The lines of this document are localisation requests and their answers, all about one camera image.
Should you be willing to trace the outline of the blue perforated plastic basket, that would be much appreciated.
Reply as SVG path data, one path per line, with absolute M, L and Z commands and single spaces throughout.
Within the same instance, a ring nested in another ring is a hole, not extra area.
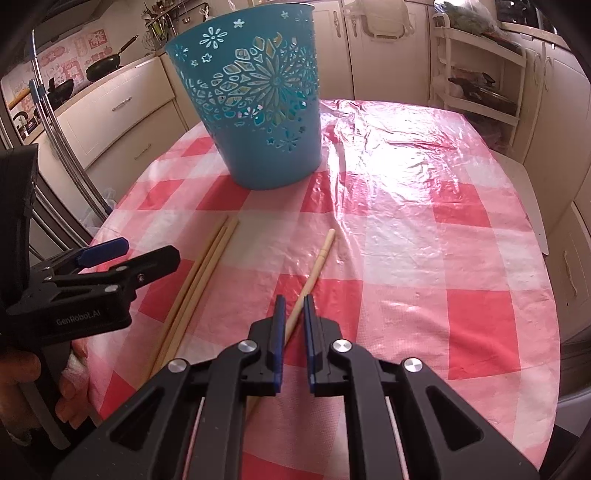
M 165 51 L 235 182 L 269 190 L 322 162 L 314 8 L 271 2 L 207 20 Z

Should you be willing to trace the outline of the white rolling storage cart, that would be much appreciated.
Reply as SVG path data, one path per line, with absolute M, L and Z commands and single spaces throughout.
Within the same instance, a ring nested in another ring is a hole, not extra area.
M 507 153 L 520 121 L 525 50 L 499 24 L 498 33 L 483 35 L 452 28 L 440 2 L 430 21 L 430 101 L 464 114 L 489 148 Z

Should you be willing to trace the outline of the black frying pan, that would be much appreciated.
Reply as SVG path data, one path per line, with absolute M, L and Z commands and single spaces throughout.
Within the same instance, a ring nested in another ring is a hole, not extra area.
M 92 63 L 85 71 L 86 79 L 89 82 L 96 82 L 116 71 L 121 64 L 121 54 L 131 46 L 137 38 L 137 35 L 133 36 L 115 54 Z

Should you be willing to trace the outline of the red white checkered tablecloth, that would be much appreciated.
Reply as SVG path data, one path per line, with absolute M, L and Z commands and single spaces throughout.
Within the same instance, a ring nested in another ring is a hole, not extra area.
M 141 385 L 168 311 L 221 218 L 233 233 L 178 353 L 197 363 L 294 303 L 329 231 L 318 314 L 374 356 L 427 363 L 533 464 L 545 456 L 559 389 L 555 301 L 511 181 L 467 120 L 411 105 L 322 103 L 322 163 L 296 184 L 238 186 L 204 127 L 154 160 L 96 241 L 137 256 L 164 245 L 177 271 L 142 288 L 131 326 L 88 343 L 102 416 Z

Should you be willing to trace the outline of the green vegetable plastic bag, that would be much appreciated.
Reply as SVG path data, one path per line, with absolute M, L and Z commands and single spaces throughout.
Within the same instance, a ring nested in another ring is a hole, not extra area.
M 479 1 L 442 1 L 437 8 L 448 16 L 452 28 L 474 35 L 499 32 L 497 21 Z

